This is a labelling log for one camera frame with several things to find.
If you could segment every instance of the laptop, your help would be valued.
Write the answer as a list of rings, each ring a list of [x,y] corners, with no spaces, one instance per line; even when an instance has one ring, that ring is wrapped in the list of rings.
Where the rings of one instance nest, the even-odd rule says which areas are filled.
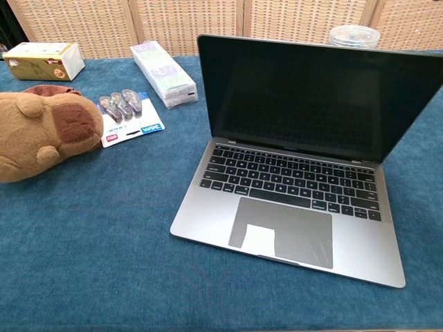
[[[443,57],[212,35],[198,46],[212,139],[170,232],[404,287],[381,164],[441,87]]]

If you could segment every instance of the plush toy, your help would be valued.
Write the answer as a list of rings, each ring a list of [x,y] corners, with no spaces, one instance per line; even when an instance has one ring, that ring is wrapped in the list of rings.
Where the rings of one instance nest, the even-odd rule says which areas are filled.
[[[95,104],[65,86],[0,93],[0,182],[46,171],[100,146],[103,119]]]

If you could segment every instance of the teal fabric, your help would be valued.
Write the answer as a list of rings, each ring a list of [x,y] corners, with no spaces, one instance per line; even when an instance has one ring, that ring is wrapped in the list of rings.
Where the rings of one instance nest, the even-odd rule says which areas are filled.
[[[86,61],[65,84],[94,102],[146,91],[166,129],[0,185],[0,331],[441,328],[443,91],[384,163],[398,290],[170,235],[210,137],[198,58],[177,61],[199,101],[171,110],[132,59]],[[0,62],[0,91],[39,83]]]

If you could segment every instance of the black screen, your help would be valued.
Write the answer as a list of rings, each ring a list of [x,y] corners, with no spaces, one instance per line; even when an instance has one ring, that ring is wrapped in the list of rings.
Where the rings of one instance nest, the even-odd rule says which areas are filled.
[[[441,55],[199,37],[212,135],[380,163],[443,84]]]

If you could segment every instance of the clear plastic cup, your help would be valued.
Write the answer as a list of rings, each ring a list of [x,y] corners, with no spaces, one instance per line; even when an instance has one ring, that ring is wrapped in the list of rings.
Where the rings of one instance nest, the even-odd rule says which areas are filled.
[[[380,33],[367,26],[336,26],[329,33],[329,43],[335,46],[376,48],[379,40]]]

